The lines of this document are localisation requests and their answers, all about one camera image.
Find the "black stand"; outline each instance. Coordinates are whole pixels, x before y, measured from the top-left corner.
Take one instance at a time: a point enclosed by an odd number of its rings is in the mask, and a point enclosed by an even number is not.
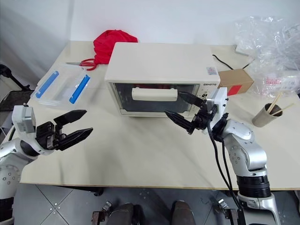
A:
[[[21,90],[13,90],[9,92],[7,97],[0,102],[0,111],[13,111],[15,105],[23,105],[30,99],[33,90],[30,90],[29,85],[23,86],[11,73],[11,70],[0,64],[0,75],[13,80]]]

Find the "paper cup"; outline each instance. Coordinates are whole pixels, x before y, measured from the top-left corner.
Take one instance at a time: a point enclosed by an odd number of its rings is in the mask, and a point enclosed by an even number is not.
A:
[[[252,119],[252,123],[258,127],[262,128],[263,126],[267,125],[274,119],[282,116],[282,112],[279,112],[275,114],[274,116],[271,116],[271,114],[277,112],[278,110],[281,110],[281,108],[278,105],[275,105],[270,113],[267,112],[268,108],[270,107],[271,103],[268,103],[264,106],[263,109]]]

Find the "cardboard box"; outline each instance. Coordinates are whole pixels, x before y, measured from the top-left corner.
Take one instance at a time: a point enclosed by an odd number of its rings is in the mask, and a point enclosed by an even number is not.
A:
[[[227,87],[227,95],[245,93],[253,84],[252,78],[243,69],[232,69],[219,72],[219,87]]]

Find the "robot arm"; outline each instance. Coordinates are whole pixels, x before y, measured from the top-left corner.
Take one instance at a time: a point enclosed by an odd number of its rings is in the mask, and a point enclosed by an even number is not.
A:
[[[270,191],[267,177],[267,156],[261,146],[255,142],[253,131],[242,123],[227,120],[227,113],[219,118],[217,123],[213,120],[219,110],[224,109],[223,101],[228,100],[227,96],[224,97],[224,90],[218,89],[210,102],[205,102],[189,93],[179,93],[179,96],[182,95],[183,99],[190,104],[196,103],[196,106],[200,107],[199,112],[191,122],[175,112],[166,111],[167,116],[185,128],[189,134],[192,134],[195,128],[205,130],[210,123],[214,126],[213,138],[219,142],[224,141],[229,152],[237,176],[238,200],[242,209],[232,210],[224,207],[226,218],[230,219],[232,224],[259,224],[264,221],[263,224],[280,225],[275,197]]]
[[[0,225],[14,223],[12,205],[23,168],[36,160],[38,155],[65,150],[90,135],[93,128],[78,130],[69,135],[61,131],[65,124],[80,119],[85,113],[85,110],[70,111],[55,118],[56,125],[47,122],[36,127],[32,107],[14,107],[12,120],[19,137],[0,146]]]

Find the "oven door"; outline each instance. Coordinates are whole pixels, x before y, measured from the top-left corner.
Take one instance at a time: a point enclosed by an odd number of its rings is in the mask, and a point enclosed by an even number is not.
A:
[[[179,91],[197,94],[199,84],[114,83],[121,114],[164,116],[170,110],[188,116],[191,104],[177,97]]]

